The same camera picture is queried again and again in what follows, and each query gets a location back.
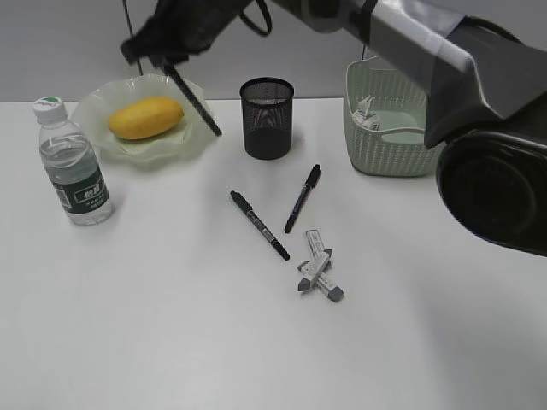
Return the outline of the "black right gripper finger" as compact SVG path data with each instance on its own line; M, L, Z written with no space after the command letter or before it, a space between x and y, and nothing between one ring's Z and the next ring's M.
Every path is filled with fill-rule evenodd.
M141 59L148 59L153 67L161 67L164 45L165 41L162 37L135 37L124 41L120 50L130 66L137 64Z
M178 75L179 72L176 66L188 62L189 56L187 54L176 54L173 56L154 54L148 56L148 60L154 68L160 70L164 75Z

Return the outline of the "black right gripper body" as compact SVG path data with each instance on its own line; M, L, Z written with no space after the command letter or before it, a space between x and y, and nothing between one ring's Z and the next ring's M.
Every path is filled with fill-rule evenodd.
M136 37L162 37L162 54L198 54L247 6L237 0L159 1Z

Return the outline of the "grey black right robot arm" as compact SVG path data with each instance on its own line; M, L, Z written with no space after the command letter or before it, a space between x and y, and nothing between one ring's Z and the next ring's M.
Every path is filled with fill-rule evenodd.
M426 1L284 1L343 29L427 96L424 143L452 216L487 242L546 252L546 54L500 26Z

